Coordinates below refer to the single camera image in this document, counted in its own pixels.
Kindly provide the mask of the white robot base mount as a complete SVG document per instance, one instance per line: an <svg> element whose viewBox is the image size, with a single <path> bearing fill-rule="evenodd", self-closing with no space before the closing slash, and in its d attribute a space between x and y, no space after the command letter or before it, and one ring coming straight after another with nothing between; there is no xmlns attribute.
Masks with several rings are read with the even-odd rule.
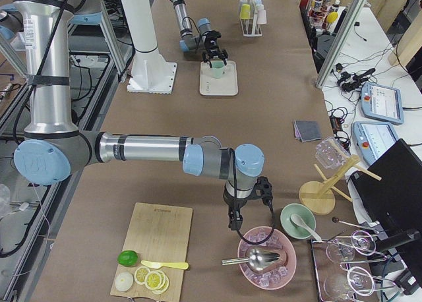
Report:
<svg viewBox="0 0 422 302"><path fill-rule="evenodd" d="M135 56L127 90L170 94L177 64L167 62L160 54L149 0L121 0Z"/></svg>

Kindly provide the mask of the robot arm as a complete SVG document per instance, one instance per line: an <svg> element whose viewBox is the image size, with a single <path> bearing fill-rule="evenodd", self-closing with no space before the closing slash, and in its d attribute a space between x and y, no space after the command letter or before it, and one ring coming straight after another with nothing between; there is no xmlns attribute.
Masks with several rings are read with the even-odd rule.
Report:
<svg viewBox="0 0 422 302"><path fill-rule="evenodd" d="M261 173L262 150L253 144L224 148L214 136L118 135L101 130L114 91L132 67L130 91L170 94L177 65L158 50L150 0L120 0L134 40L124 48L115 36L104 0L13 0L1 17L1 34L21 32L28 93L22 108L30 121L13 154L29 182L48 186L85 167L112 160L180 162L185 173L222 179L228 226L239 230L248 200L270 204Z"/></svg>
<svg viewBox="0 0 422 302"><path fill-rule="evenodd" d="M197 51L203 47L202 60L209 64L210 68L214 65L214 60L220 59L224 65L227 65L228 54L225 49L218 45L218 39L222 37L221 33L213 30L210 21L207 18L198 20L197 23L188 15L185 0L171 0L177 17L179 26L180 48L183 52Z"/></svg>

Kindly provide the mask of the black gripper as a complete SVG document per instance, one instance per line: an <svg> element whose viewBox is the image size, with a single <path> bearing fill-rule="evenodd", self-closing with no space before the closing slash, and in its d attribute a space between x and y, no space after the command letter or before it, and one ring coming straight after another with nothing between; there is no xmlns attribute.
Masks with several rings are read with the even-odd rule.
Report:
<svg viewBox="0 0 422 302"><path fill-rule="evenodd" d="M254 200L256 198L257 194L254 189L246 191L236 190L231 183L225 184L223 199L228 205L230 230L241 229L243 217L240 213L240 209L246 205L248 200Z"/></svg>
<svg viewBox="0 0 422 302"><path fill-rule="evenodd" d="M217 38L206 38L204 41L205 50L202 52L202 60L212 68L211 57L218 57L227 65L228 54L225 49L221 49L218 46Z"/></svg>

